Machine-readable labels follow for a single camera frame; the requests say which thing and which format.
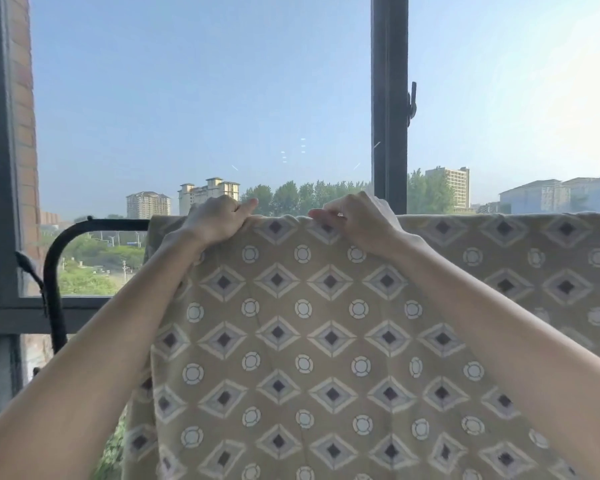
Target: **fabric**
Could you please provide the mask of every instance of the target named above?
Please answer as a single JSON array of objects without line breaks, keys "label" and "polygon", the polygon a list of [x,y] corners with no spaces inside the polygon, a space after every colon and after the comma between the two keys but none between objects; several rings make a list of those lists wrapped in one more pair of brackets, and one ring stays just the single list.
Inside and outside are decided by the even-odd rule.
[{"label": "fabric", "polygon": [[[181,219],[152,220],[149,253]],[[600,355],[600,215],[400,222]],[[131,399],[124,478],[578,478],[409,277],[333,229],[256,219],[205,254]]]}]

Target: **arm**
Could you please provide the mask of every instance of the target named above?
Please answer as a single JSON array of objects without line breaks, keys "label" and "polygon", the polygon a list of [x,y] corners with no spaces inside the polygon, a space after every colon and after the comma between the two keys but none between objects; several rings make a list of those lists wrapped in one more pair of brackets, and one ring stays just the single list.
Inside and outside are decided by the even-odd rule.
[{"label": "arm", "polygon": [[403,231],[384,201],[362,193],[310,215],[407,275],[534,427],[600,479],[599,357]]},{"label": "arm", "polygon": [[221,197],[189,215],[10,402],[0,414],[0,480],[89,477],[184,273],[206,247],[234,234],[256,204]]}]

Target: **window pane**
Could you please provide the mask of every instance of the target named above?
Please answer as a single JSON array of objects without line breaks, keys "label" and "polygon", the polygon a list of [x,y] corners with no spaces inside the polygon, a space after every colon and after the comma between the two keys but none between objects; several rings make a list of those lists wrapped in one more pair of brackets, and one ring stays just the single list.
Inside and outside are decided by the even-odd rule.
[{"label": "window pane", "polygon": [[[9,0],[33,257],[87,215],[183,215],[222,194],[305,214],[369,184],[370,0],[228,1]],[[64,293],[112,294],[143,246],[76,239]]]},{"label": "window pane", "polygon": [[[25,364],[24,384],[26,385],[33,379],[34,369],[44,367],[51,360],[53,348],[49,335],[30,334],[21,337],[23,364]],[[115,432],[107,440],[102,457],[91,475],[91,480],[119,480],[122,478],[120,458],[122,457],[124,432],[125,411],[120,416]]]},{"label": "window pane", "polygon": [[410,213],[600,212],[600,0],[411,0],[409,42]]}]

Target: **blue sky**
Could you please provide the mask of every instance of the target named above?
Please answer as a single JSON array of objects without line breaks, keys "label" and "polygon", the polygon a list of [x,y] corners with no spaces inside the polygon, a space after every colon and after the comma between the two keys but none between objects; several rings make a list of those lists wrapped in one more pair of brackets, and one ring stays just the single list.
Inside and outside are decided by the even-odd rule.
[{"label": "blue sky", "polygon": [[[370,0],[31,5],[44,210],[370,179]],[[600,0],[411,0],[409,18],[410,169],[470,167],[472,203],[600,176]]]}]

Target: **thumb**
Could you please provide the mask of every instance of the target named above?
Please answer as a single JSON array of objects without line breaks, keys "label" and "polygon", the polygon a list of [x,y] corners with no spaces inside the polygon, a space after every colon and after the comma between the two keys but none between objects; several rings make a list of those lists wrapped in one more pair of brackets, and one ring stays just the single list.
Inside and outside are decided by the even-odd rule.
[{"label": "thumb", "polygon": [[236,209],[235,213],[238,214],[238,217],[240,217],[242,220],[245,220],[251,215],[251,213],[255,210],[257,206],[258,199],[250,198],[248,201],[242,202],[240,204],[240,207]]},{"label": "thumb", "polygon": [[320,224],[327,224],[339,232],[344,231],[344,225],[347,222],[346,218],[325,209],[311,209],[308,215]]}]

